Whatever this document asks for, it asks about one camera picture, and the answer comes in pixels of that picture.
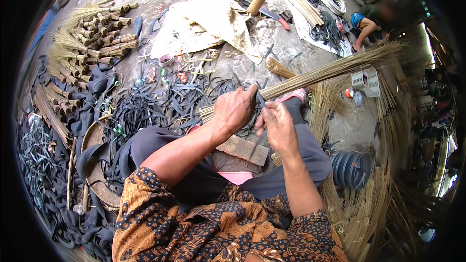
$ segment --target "black bucket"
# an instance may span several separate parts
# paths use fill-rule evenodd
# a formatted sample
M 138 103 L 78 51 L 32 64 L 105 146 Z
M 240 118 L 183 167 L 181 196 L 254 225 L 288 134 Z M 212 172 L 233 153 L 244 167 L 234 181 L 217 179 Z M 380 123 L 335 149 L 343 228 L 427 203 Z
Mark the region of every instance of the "black bucket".
M 374 161 L 368 153 L 340 151 L 332 157 L 332 167 L 335 185 L 363 189 L 370 178 Z

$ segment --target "hand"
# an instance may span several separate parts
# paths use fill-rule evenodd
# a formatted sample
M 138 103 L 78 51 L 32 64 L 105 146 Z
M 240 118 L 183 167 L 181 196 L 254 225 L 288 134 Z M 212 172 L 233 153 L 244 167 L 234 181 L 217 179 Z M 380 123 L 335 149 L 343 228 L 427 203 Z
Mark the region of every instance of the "hand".
M 262 114 L 257 118 L 257 135 L 267 129 L 268 142 L 282 158 L 299 156 L 298 137 L 293 118 L 281 102 L 266 102 Z
M 212 120 L 218 122 L 219 127 L 226 129 L 228 137 L 239 131 L 253 117 L 257 90 L 257 85 L 252 84 L 248 91 L 239 87 L 218 97 L 213 108 Z

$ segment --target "red knife handle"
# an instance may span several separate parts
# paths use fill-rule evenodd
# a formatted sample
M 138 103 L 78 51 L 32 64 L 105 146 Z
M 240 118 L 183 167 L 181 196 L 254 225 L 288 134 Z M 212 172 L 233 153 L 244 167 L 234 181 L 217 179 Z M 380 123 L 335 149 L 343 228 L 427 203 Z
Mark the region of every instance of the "red knife handle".
M 288 25 L 288 23 L 287 23 L 284 19 L 280 18 L 278 21 L 283 25 L 283 27 L 285 28 L 285 30 L 289 30 L 289 29 L 290 29 L 290 26 Z

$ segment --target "wooden board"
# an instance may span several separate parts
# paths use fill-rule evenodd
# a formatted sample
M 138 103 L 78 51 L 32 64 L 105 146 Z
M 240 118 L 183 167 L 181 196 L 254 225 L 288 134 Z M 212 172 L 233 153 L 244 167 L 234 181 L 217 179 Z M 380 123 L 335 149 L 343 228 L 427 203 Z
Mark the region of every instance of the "wooden board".
M 254 149 L 254 145 L 255 144 L 253 142 L 246 141 L 233 135 L 228 140 L 226 140 L 225 143 L 217 146 L 217 150 L 227 153 L 228 155 L 248 160 L 249 155 Z M 267 147 L 257 145 L 251 160 L 248 161 L 257 166 L 263 167 L 265 161 L 267 160 L 268 153 L 269 149 Z

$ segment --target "plastic bag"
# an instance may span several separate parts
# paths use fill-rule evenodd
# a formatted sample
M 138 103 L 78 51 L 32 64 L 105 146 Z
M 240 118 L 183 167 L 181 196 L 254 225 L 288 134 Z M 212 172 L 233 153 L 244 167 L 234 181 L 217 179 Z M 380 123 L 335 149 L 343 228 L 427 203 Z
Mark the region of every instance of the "plastic bag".
M 334 14 L 342 16 L 346 12 L 345 0 L 322 0 Z

